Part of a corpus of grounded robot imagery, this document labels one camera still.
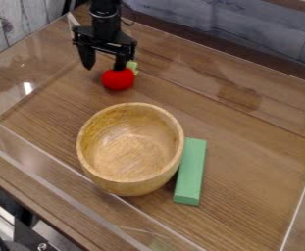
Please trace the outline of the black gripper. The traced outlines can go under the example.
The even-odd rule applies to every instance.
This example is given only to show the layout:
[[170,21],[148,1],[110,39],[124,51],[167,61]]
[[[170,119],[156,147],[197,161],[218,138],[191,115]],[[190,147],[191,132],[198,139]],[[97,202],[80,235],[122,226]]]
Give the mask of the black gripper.
[[114,71],[126,69],[130,57],[135,56],[138,42],[122,31],[112,35],[97,34],[89,26],[81,25],[72,28],[72,42],[77,47],[81,63],[89,70],[95,63],[95,52],[100,51],[115,55]]

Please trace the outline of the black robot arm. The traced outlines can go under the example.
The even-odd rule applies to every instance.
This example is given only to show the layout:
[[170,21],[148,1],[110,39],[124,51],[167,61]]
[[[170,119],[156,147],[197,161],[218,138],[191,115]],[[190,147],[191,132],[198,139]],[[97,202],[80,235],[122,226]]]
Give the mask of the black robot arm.
[[122,0],[91,0],[89,25],[75,25],[72,43],[77,47],[81,63],[89,70],[95,64],[95,53],[115,57],[114,71],[122,71],[135,59],[138,41],[122,31]]

